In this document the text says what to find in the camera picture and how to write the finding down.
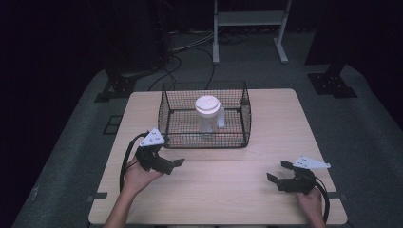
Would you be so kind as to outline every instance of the wire cage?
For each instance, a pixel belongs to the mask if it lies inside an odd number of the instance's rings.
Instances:
[[[201,132],[195,102],[214,96],[224,107],[224,127]],[[163,84],[158,128],[165,148],[243,148],[251,133],[251,105],[246,83],[211,82]]]

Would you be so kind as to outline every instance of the table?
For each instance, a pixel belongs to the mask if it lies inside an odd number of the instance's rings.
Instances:
[[[305,224],[295,194],[279,192],[266,173],[292,178],[281,160],[299,155],[323,161],[315,137],[292,89],[249,89],[252,130],[241,149],[162,149],[163,158],[185,158],[171,175],[154,180],[134,200],[127,223],[154,225],[285,225]],[[119,174],[129,142],[157,126],[161,92],[135,92],[128,101],[112,146],[98,194],[89,214],[105,223],[119,195]],[[329,192],[335,186],[327,169],[314,169]],[[330,199],[328,224],[344,224],[340,199]]]
[[[274,38],[279,59],[288,64],[288,58],[282,47],[282,37],[287,25],[292,0],[287,0],[284,10],[263,11],[227,11],[219,12],[218,0],[214,2],[214,37],[213,37],[213,63],[220,62],[219,27],[220,26],[267,26],[280,25],[278,37]]]

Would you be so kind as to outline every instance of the hand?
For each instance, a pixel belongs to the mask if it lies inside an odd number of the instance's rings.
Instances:
[[[313,228],[326,227],[322,216],[322,195],[319,189],[313,188],[308,195],[297,193],[297,203]]]
[[[133,197],[143,191],[153,180],[163,175],[163,173],[160,172],[145,171],[138,163],[136,157],[133,157],[126,167],[122,193],[129,194]]]

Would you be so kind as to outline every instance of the gray carpet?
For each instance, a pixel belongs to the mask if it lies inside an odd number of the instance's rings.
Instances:
[[[213,81],[244,80],[248,88],[292,88],[296,91],[326,162],[349,223],[341,227],[401,227],[403,218],[403,132],[369,89],[365,78],[350,66],[341,76],[358,98],[318,96],[307,73],[327,66],[305,66],[313,33],[284,35],[288,65],[279,61],[274,34],[250,35],[237,45],[221,45],[221,62]],[[200,39],[173,36],[175,47]],[[211,45],[198,46],[211,53]],[[181,67],[172,73],[178,82],[206,82],[213,70],[211,58],[193,49],[176,55]],[[179,61],[174,59],[168,70]],[[166,72],[140,79],[136,91],[146,91]],[[92,198],[106,166],[114,135],[105,135],[110,116],[123,115],[127,99],[94,103],[107,81],[101,71],[88,85],[13,227],[87,227]],[[161,90],[165,77],[151,90]]]

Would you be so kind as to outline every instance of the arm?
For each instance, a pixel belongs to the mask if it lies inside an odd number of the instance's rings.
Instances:
[[[147,172],[143,170],[137,163],[135,157],[127,164],[127,167],[125,171],[124,187],[106,220],[105,228],[125,227],[128,211],[130,210],[134,198],[145,189],[149,183],[163,175],[160,172]]]
[[[297,203],[312,228],[326,227],[322,217],[322,195],[317,188],[312,189],[308,195],[297,193]]]

